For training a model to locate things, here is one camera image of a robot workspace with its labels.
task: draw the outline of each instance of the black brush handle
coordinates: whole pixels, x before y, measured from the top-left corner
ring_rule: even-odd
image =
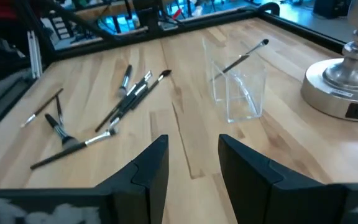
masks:
[[[59,89],[59,91],[53,94],[53,96],[49,98],[49,100],[47,100],[37,111],[35,111],[34,114],[37,116],[39,113],[41,113],[41,111],[44,110],[45,107],[47,107],[50,104],[50,102],[52,102],[52,100],[55,99],[56,96],[59,95],[62,91],[63,88]]]
[[[126,101],[122,103],[122,105],[120,106],[120,110],[118,111],[118,113],[116,113],[111,119],[110,119],[110,123],[112,123],[116,118],[122,118],[126,112],[128,111],[128,107],[131,105],[132,101],[134,101],[134,99],[136,98],[135,93],[131,93],[127,98]]]
[[[59,96],[56,96],[57,115],[59,116],[59,125],[63,126],[62,106],[60,105]]]
[[[119,109],[119,107],[121,106],[122,102],[127,98],[128,96],[125,96],[122,100],[120,100],[120,102],[110,111],[110,113],[102,120],[102,122],[100,122],[100,124],[98,125],[98,127],[96,127],[96,129],[94,130],[96,133],[98,131],[100,131],[100,129],[103,127],[104,124],[106,124],[106,122],[110,119],[110,117],[112,115],[114,115],[114,113],[116,113],[116,111]]]
[[[49,158],[46,158],[46,159],[44,159],[44,160],[42,160],[40,162],[35,163],[34,165],[30,166],[30,169],[35,170],[38,167],[42,167],[44,165],[47,165],[47,164],[49,164],[49,163],[51,163],[53,161],[56,161],[56,160],[58,160],[60,158],[63,158],[65,156],[67,156],[67,155],[70,155],[70,154],[72,154],[72,153],[74,153],[76,151],[79,151],[79,150],[81,150],[81,149],[83,149],[85,147],[86,147],[85,142],[81,142],[81,143],[79,143],[79,144],[77,144],[75,146],[69,147],[68,149],[66,149],[66,150],[64,150],[62,152],[59,152],[58,154],[55,154],[55,155],[53,155],[53,156],[51,156]]]
[[[222,72],[226,73],[226,72],[230,71],[232,68],[236,67],[237,65],[239,65],[241,62],[243,62],[247,58],[249,58],[249,55],[242,55],[239,59],[237,59],[231,65],[227,66],[224,70],[222,70]]]
[[[122,79],[120,88],[126,90],[129,80],[131,79],[131,74],[132,74],[132,65],[128,65],[127,70],[124,73],[124,79]]]
[[[131,110],[134,110],[139,103],[151,92],[153,89],[159,84],[159,81],[153,82],[150,88],[146,89],[143,94],[141,94],[138,98],[135,99],[135,102],[131,105]]]
[[[138,96],[138,97],[133,101],[133,103],[131,104],[131,110],[136,109],[137,105],[139,105],[139,103],[147,96],[147,94],[149,94],[149,89],[146,89],[143,94],[141,94],[140,96]]]

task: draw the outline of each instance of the transparent container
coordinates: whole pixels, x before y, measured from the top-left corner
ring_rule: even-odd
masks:
[[[228,37],[225,43],[203,39],[206,81],[228,123],[259,118],[263,111],[266,71],[257,52],[226,73],[223,70],[257,45]]]

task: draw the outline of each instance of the wooden table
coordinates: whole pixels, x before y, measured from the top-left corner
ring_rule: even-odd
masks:
[[[201,39],[225,44],[238,38],[254,45],[268,72],[260,119],[227,124],[214,109],[205,84]],[[227,133],[255,150],[324,183],[358,182],[358,123],[322,114],[300,96],[305,70],[338,55],[260,19],[198,30],[52,64],[0,123],[0,189],[92,187],[109,177],[161,134],[170,141],[170,176],[163,223],[235,223],[221,176],[218,134]],[[120,134],[37,169],[36,161],[61,150],[61,142],[40,116],[20,124],[57,89],[65,127],[80,140],[118,101],[128,63],[132,81],[147,72],[173,70],[119,124]],[[44,113],[57,116],[55,104]]]

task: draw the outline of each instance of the makeup brush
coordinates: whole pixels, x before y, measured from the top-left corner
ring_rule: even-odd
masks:
[[[49,158],[46,158],[46,159],[44,159],[44,160],[42,160],[40,162],[35,163],[34,165],[30,166],[30,169],[34,170],[34,169],[36,169],[38,167],[42,167],[44,165],[47,165],[47,164],[49,164],[49,163],[51,163],[53,161],[61,159],[61,158],[65,157],[65,156],[68,156],[70,154],[73,154],[76,151],[84,149],[84,148],[86,148],[86,147],[88,147],[88,146],[90,146],[90,145],[92,145],[92,144],[94,144],[94,143],[96,143],[98,141],[103,141],[103,140],[105,140],[107,138],[110,138],[111,136],[113,136],[115,134],[117,134],[117,130],[114,129],[114,128],[106,130],[104,133],[102,133],[102,134],[100,134],[100,135],[98,135],[98,136],[96,136],[96,137],[94,137],[92,139],[89,139],[87,141],[83,141],[81,143],[78,143],[78,144],[76,144],[76,145],[74,145],[72,147],[67,148],[66,150],[64,150],[62,152],[59,152],[58,154],[55,154],[55,155],[53,155],[53,156],[51,156]]]
[[[34,114],[31,115],[31,116],[27,119],[27,121],[25,121],[24,124],[21,125],[21,127],[23,128],[23,127],[25,127],[26,125],[28,125],[31,121],[33,121],[33,120],[38,116],[38,114],[40,114],[41,111],[43,111],[43,110],[45,109],[45,107],[47,107],[47,106],[50,104],[50,102],[52,102],[52,100],[55,99],[55,97],[56,97],[57,95],[59,95],[62,91],[63,91],[63,88],[59,89],[59,91],[57,91],[55,94],[53,94],[53,96],[52,96],[51,98],[49,98],[40,108],[38,108],[38,109],[34,112]]]
[[[240,57],[235,62],[231,63],[231,65],[227,66],[224,70],[222,70],[222,73],[226,73],[226,72],[230,71],[232,68],[234,68],[235,66],[239,65],[241,62],[243,62],[247,58],[249,58],[249,56],[252,52],[254,52],[255,50],[257,50],[263,46],[266,46],[268,43],[269,43],[268,39],[262,40],[258,45],[256,45],[253,49],[249,50],[246,54],[240,55]],[[211,80],[220,77],[222,75],[222,73],[215,75],[215,77],[212,78]]]
[[[64,129],[57,123],[57,121],[52,116],[50,116],[48,113],[45,114],[45,118],[47,119],[47,121],[51,125],[51,127],[55,130],[55,132],[60,137],[60,139],[62,140],[63,150],[66,150],[66,149],[68,149],[68,148],[70,148],[72,146],[75,146],[78,143],[80,143],[74,137],[69,136],[64,131]]]
[[[169,76],[171,74],[172,70],[164,70],[161,75],[158,77],[158,79],[152,84],[152,86],[150,86],[149,88],[147,88],[143,94],[141,94],[139,97],[137,97],[134,102],[131,104],[131,110],[136,109],[137,105],[139,105],[139,103],[160,83],[160,81]]]
[[[130,101],[127,105],[123,106],[120,111],[118,111],[110,120],[109,129],[115,127],[117,123],[120,121],[122,117],[129,111],[131,108],[131,103],[135,100],[136,97],[140,96],[146,90],[147,84],[143,84],[132,96],[132,101]]]
[[[150,88],[147,88],[147,85],[144,85],[142,88],[139,88],[135,92],[135,99],[128,104],[127,107],[120,110],[116,113],[110,120],[109,128],[115,127],[117,123],[127,114],[129,110],[134,110],[136,106],[160,83],[160,81],[171,74],[172,70],[164,70],[158,79],[152,84]]]
[[[129,79],[131,78],[132,74],[132,65],[128,65],[127,70],[124,74],[124,79],[122,80],[121,86],[118,89],[118,96],[123,98],[127,95],[127,86],[129,83]]]
[[[94,130],[96,133],[103,127],[103,125],[110,119],[114,113],[122,109],[122,105],[126,105],[130,103],[133,100],[133,94],[136,91],[136,89],[141,87],[144,83],[147,83],[147,81],[153,76],[153,73],[151,71],[147,72],[147,74],[139,81],[139,83],[132,86],[132,88],[128,91],[127,95],[121,99],[121,101],[110,111],[110,113],[100,122],[98,127]]]

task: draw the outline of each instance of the metal frame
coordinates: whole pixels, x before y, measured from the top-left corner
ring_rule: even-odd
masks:
[[[228,22],[235,22],[244,19],[250,19],[258,17],[266,22],[269,22],[277,27],[285,29],[289,32],[292,32],[296,35],[299,35],[311,42],[314,42],[322,47],[327,48],[336,53],[341,53],[342,48],[345,42],[336,40],[334,38],[328,37],[319,32],[315,32],[301,25],[295,24],[294,22],[288,21],[286,19],[279,17],[279,7],[274,6],[272,3],[270,6],[262,5],[259,8],[249,8],[249,7],[240,7],[237,9],[232,9],[228,11],[215,12],[201,17],[191,17],[181,21],[175,29],[170,30],[157,30],[154,32],[149,32],[148,28],[143,28],[139,30],[134,30],[126,34],[112,35],[99,27],[91,24],[83,19],[79,18],[73,13],[73,11],[65,10],[64,8],[56,5],[51,0],[38,0],[37,2],[43,5],[42,8],[48,7],[57,12],[60,17],[64,17],[69,21],[77,23],[79,26],[83,26],[85,29],[88,29],[95,35],[100,38],[88,42],[87,44],[77,45],[70,49],[55,50],[50,43],[49,38],[44,35],[42,26],[39,20],[36,18],[34,12],[31,11],[31,8],[26,0],[14,0],[17,11],[21,14],[21,18],[28,25],[30,30],[33,30],[35,35],[38,37],[40,45],[44,46],[42,48],[42,58],[44,65],[48,66],[52,62],[63,60],[66,58],[78,57],[81,55],[92,54],[95,52],[114,49],[116,47],[122,47],[125,45],[136,44],[139,42],[145,42],[148,40],[158,39],[161,37],[167,37],[170,35],[176,35],[183,32],[189,32],[197,29],[202,29],[205,27],[217,26],[225,24]],[[271,10],[273,14],[267,13],[265,11]],[[23,67],[24,65],[29,66],[29,60],[20,61],[17,65]]]
[[[40,53],[40,45],[34,31],[28,31],[27,38],[29,40],[32,78],[37,79],[42,75],[42,60],[41,60],[41,53]]]

